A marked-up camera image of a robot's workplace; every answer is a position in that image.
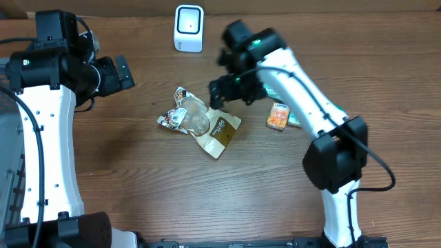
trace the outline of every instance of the snack bag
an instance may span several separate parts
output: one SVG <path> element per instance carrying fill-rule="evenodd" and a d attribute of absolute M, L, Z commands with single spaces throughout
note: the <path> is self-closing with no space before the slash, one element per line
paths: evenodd
<path fill-rule="evenodd" d="M 282 103 L 274 103 L 269 113 L 267 126 L 277 130 L 283 130 L 287 125 L 289 108 Z"/>
<path fill-rule="evenodd" d="M 218 158 L 236 133 L 241 120 L 220 110 L 208 109 L 204 102 L 182 87 L 174 94 L 176 107 L 158 118 L 172 130 L 190 133 L 196 142 Z"/>
<path fill-rule="evenodd" d="M 220 110 L 210 109 L 205 114 L 209 119 L 209 131 L 202 136 L 190 133 L 196 142 L 214 158 L 218 158 L 236 133 L 240 120 Z"/>

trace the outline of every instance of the green light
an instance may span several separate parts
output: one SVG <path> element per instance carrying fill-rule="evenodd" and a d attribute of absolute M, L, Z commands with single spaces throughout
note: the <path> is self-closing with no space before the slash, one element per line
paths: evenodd
<path fill-rule="evenodd" d="M 253 43 L 253 45 L 258 45 L 258 44 L 260 44 L 260 42 L 261 42 L 261 40 L 258 39 L 258 40 L 253 41 L 252 43 Z"/>

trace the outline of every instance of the wood grain surface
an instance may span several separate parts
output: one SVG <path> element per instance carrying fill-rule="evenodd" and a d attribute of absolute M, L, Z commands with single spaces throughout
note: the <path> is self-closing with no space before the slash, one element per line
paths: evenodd
<path fill-rule="evenodd" d="M 183 86 L 208 101 L 225 26 L 273 27 L 323 92 L 369 126 L 370 147 L 396 173 L 390 192 L 359 194 L 359 222 L 390 247 L 441 243 L 441 14 L 207 16 L 204 50 L 177 52 L 169 17 L 88 19 L 101 56 L 124 54 L 135 88 L 97 99 L 74 118 L 76 175 L 87 213 L 147 240 L 263 240 L 319 236 L 320 192 L 301 161 L 307 135 L 265 127 L 270 100 L 229 104 L 243 122 L 218 160 L 191 136 L 159 127 Z M 35 35 L 33 21 L 1 21 L 0 38 Z M 25 44 L 0 45 L 0 56 Z M 369 160 L 362 186 L 389 178 Z"/>

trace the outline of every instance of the white device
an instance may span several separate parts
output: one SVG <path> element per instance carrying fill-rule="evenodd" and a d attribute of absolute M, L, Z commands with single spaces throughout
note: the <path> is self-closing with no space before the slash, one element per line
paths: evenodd
<path fill-rule="evenodd" d="M 180 5 L 174 16 L 174 47 L 181 52 L 202 52 L 204 10 L 200 6 Z"/>

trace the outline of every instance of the black base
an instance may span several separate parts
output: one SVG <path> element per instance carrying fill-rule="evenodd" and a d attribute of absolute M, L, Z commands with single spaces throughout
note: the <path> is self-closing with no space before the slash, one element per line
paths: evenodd
<path fill-rule="evenodd" d="M 386 238 L 361 236 L 358 248 L 387 248 Z M 147 242 L 145 248 L 335 248 L 325 237 L 293 238 L 281 241 L 231 241 L 231 242 Z"/>

